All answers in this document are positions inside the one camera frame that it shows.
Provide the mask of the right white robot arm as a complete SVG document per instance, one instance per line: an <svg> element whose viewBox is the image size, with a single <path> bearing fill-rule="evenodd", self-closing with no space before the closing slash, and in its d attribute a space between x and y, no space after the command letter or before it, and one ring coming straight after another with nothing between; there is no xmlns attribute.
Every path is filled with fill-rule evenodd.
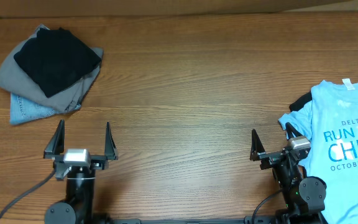
<svg viewBox="0 0 358 224"><path fill-rule="evenodd" d="M258 204L250 219L251 223L274 224L324 224L322 211L325 209L327 185L315 176L306 175L298 163L305 159L310 150L310 141L290 123L285 124L287 145L281 151L267 153L255 129L252 130L250 160L260 161L262 170L272 169L273 177L280 189ZM271 217L258 216L261 206L274 196L282 194L286 208Z"/></svg>

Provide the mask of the black polo shirt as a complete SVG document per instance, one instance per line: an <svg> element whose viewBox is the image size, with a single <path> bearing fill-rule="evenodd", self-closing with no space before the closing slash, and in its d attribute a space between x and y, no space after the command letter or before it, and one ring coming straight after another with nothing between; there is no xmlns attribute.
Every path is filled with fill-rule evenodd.
<svg viewBox="0 0 358 224"><path fill-rule="evenodd" d="M41 28L14 54L18 66L50 98L101 63L101 57L69 30Z"/></svg>

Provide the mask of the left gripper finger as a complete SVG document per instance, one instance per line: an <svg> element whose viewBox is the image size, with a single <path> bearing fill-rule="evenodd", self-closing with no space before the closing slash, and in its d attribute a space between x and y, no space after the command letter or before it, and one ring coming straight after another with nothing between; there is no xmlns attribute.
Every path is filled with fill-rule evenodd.
<svg viewBox="0 0 358 224"><path fill-rule="evenodd" d="M112 137L110 122L106 123L104 155L108 160L118 160L117 148Z"/></svg>
<svg viewBox="0 0 358 224"><path fill-rule="evenodd" d="M55 133L44 149L45 156L57 156L64 152L65 121L60 120Z"/></svg>

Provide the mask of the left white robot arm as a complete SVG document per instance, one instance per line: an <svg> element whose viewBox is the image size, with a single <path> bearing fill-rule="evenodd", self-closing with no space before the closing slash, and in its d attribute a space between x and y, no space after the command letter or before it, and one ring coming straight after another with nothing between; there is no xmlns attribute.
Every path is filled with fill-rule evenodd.
<svg viewBox="0 0 358 224"><path fill-rule="evenodd" d="M44 150L44 158L53 160L54 176L66 181L65 198L52 204L45 213L45 223L112 223L107 213L93 212L97 170L105 170L117 160L117 149L110 123L106 123L103 155L91 155L87 149L64 149L65 122L61 120Z"/></svg>

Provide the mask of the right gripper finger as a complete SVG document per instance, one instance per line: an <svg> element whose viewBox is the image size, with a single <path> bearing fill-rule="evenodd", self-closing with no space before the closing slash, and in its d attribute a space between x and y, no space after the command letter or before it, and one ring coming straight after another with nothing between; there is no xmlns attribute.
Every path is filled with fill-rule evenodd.
<svg viewBox="0 0 358 224"><path fill-rule="evenodd" d="M251 131L251 140L250 160L258 161L265 154L265 149L255 129Z"/></svg>
<svg viewBox="0 0 358 224"><path fill-rule="evenodd" d="M285 123L285 131L287 134L287 139L304 137L304 135L302 135L298 130L296 130L289 122Z"/></svg>

